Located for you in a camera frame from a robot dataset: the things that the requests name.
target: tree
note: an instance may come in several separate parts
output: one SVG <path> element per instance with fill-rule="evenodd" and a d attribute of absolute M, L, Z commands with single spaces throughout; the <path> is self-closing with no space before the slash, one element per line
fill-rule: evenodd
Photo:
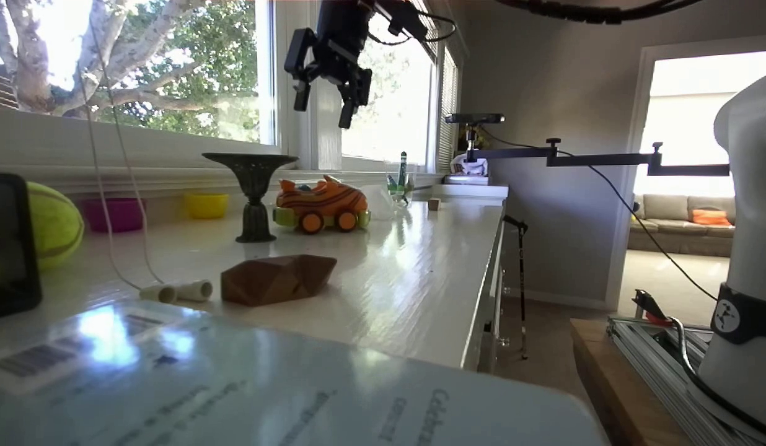
<path fill-rule="evenodd" d="M 254 0 L 91 0 L 70 93 L 49 85 L 39 37 L 38 10 L 52 4 L 0 0 L 0 64 L 24 113 L 83 118 L 89 108 L 107 122 L 219 137 L 219 118 L 256 95 Z M 256 124 L 245 113 L 241 127 Z"/>

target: wooden block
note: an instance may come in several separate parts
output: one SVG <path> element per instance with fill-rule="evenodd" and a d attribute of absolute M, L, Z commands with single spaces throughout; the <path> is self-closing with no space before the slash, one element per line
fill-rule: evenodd
<path fill-rule="evenodd" d="M 245 260 L 223 271 L 223 300 L 257 308 L 313 297 L 330 280 L 335 264 L 335 257 L 321 255 Z"/>

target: black funnel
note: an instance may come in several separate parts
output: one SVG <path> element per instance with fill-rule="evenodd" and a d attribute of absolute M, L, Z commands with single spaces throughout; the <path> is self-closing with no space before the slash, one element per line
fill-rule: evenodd
<path fill-rule="evenodd" d="M 267 181 L 283 165 L 293 165 L 293 156 L 276 155 L 204 155 L 205 160 L 228 167 L 247 204 L 244 205 L 244 231 L 235 238 L 238 244 L 266 244 L 276 241 L 267 231 L 267 214 L 264 205 L 264 196 L 267 191 Z"/>

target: sofa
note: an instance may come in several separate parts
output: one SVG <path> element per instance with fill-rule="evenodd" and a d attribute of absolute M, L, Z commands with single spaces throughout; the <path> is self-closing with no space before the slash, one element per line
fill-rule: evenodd
<path fill-rule="evenodd" d="M 732 255 L 733 199 L 642 193 L 635 202 L 635 217 L 668 253 Z M 630 251 L 658 251 L 644 229 L 630 222 Z"/>

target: yellow ball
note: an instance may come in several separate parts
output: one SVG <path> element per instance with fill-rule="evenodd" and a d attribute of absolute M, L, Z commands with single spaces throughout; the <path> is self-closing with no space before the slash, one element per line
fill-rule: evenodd
<path fill-rule="evenodd" d="M 59 191 L 33 181 L 27 181 L 27 189 L 38 267 L 59 267 L 83 246 L 84 218 Z"/>

